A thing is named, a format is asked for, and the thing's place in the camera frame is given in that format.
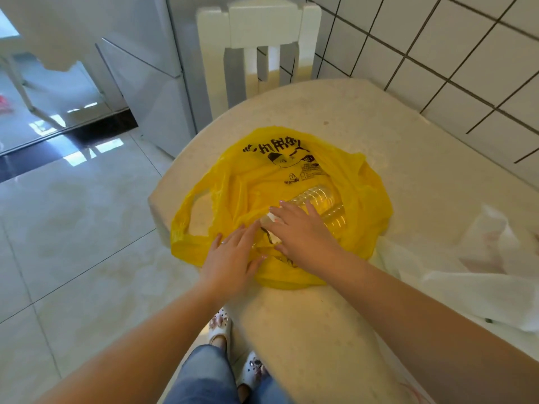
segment chair backrest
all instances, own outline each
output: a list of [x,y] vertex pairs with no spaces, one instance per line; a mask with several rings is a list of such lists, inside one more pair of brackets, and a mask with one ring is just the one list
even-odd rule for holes
[[[298,6],[288,0],[238,0],[227,12],[219,7],[197,12],[198,37],[213,119],[228,108],[225,48],[244,49],[247,98],[279,87],[280,48],[296,44],[293,82],[310,79],[322,12],[315,4]],[[257,47],[268,47],[267,81],[257,75]]]

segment tile floor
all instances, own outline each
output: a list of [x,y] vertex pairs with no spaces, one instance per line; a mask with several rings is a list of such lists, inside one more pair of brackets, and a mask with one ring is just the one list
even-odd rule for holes
[[[37,111],[30,113],[7,74],[0,70],[0,95],[12,109],[0,114],[0,152],[111,113],[80,62],[68,72],[58,72],[46,70],[31,54],[16,55],[15,60]],[[56,126],[44,121],[47,118]]]
[[0,183],[0,402],[37,398],[196,280],[147,206],[171,162],[134,129]]

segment beige tabletop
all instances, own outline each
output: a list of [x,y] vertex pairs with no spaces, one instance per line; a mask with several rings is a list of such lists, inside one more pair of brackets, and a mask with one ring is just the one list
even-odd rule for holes
[[[270,125],[364,153],[394,205],[389,238],[419,233],[454,244],[482,203],[504,212],[517,231],[539,227],[539,192],[369,82],[339,79],[269,91],[201,131],[149,199],[165,241],[185,195],[221,153],[255,128]],[[207,203],[200,202],[193,219],[198,229],[207,227]],[[229,309],[234,324],[295,401],[404,402],[371,328],[333,289],[253,286]]]

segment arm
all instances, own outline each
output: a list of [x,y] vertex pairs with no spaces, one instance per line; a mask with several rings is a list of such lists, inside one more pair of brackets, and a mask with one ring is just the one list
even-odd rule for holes
[[201,329],[252,278],[248,262],[258,223],[214,240],[191,290],[60,381],[40,403],[157,402]]
[[539,402],[539,362],[447,306],[344,251],[311,204],[281,203],[275,248],[324,279],[438,403]]

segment white chair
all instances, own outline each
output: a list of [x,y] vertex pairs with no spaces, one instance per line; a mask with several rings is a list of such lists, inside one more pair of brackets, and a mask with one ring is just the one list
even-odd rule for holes
[[[213,119],[229,109],[225,48],[244,49],[246,95],[279,87],[280,46],[297,43],[293,82],[310,80],[322,11],[315,4],[298,6],[288,0],[239,0],[227,12],[219,7],[197,12],[198,37]],[[257,47],[267,46],[267,81],[257,75]]]
[[26,89],[24,89],[26,81],[20,74],[17,63],[13,59],[14,54],[23,52],[26,52],[26,48],[21,35],[10,23],[8,17],[0,10],[0,67],[8,74],[28,110],[33,112],[36,108],[26,93]]

